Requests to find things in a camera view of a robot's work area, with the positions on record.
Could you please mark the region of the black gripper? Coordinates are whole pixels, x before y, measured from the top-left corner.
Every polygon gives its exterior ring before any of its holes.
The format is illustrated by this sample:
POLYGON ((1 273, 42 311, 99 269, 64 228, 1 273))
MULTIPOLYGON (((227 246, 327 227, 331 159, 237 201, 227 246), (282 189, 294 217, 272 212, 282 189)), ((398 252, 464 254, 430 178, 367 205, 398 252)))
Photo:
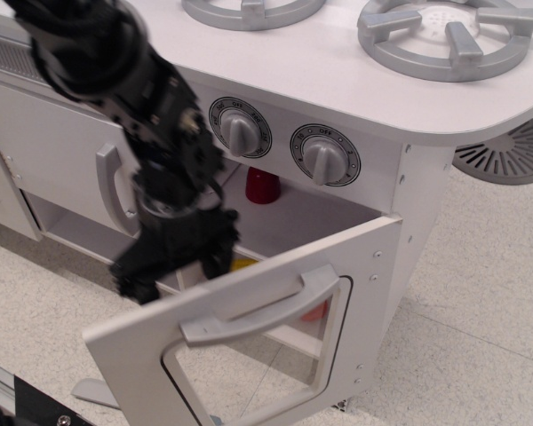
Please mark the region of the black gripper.
POLYGON ((140 305, 154 302, 160 298, 156 282, 193 262, 208 280, 230 271, 239 240, 237 211, 218 205, 172 217, 155 213, 140 197, 136 202, 139 237, 110 266, 120 296, 140 305))

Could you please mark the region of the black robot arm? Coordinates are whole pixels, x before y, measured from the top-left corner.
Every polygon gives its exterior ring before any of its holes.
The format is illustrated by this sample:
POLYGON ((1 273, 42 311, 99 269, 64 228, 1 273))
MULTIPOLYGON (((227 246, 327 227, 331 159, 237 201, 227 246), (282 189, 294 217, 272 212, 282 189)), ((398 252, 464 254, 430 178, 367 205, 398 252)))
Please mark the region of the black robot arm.
POLYGON ((125 1, 13 1, 29 33, 43 79, 122 129, 139 170, 132 187, 139 238, 111 265, 119 293, 156 300, 157 281, 199 263, 209 279, 226 274, 238 239, 236 211, 200 204, 222 194, 222 151, 212 141, 195 93, 151 46, 147 29, 125 1))

